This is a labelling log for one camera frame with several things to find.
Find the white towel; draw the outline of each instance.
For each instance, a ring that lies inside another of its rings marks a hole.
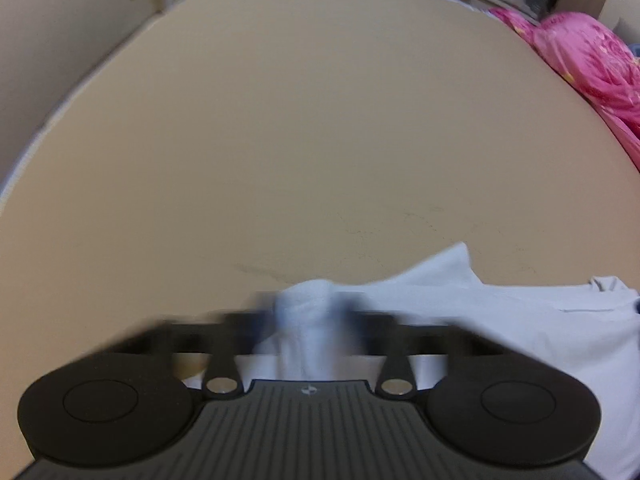
[[[242,378],[375,381],[379,357],[348,356],[348,338],[332,315],[341,294],[357,294],[371,310],[407,324],[459,319],[576,377],[597,396],[600,430],[587,463],[607,480],[628,480],[640,469],[640,315],[638,293],[615,277],[579,286],[484,285],[465,244],[398,276],[362,286],[325,280],[300,283],[278,297],[282,329],[239,358]],[[439,356],[412,362],[419,388],[444,373]],[[199,386],[198,378],[188,381]]]

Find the pink blanket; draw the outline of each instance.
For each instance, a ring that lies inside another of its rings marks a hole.
[[[491,13],[591,102],[640,170],[640,59],[622,40],[579,12],[554,14],[537,27],[512,10]]]

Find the metal screw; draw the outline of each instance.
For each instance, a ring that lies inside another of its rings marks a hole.
[[[216,377],[207,381],[207,390],[215,394],[229,394],[238,387],[238,382],[229,377]]]
[[[381,387],[389,395],[404,395],[414,389],[412,384],[404,379],[387,379]]]

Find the ribbed black plate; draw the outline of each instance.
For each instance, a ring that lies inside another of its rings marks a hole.
[[[20,480],[598,480],[585,465],[516,471],[445,446],[408,402],[363,381],[254,381],[209,402],[183,439],[158,455],[87,470],[39,460]]]

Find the beige tabletop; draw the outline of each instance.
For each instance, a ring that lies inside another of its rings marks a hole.
[[[458,240],[491,283],[640,285],[640,178],[516,34],[445,0],[187,0],[44,139],[0,218],[18,398],[149,316],[366,282]]]

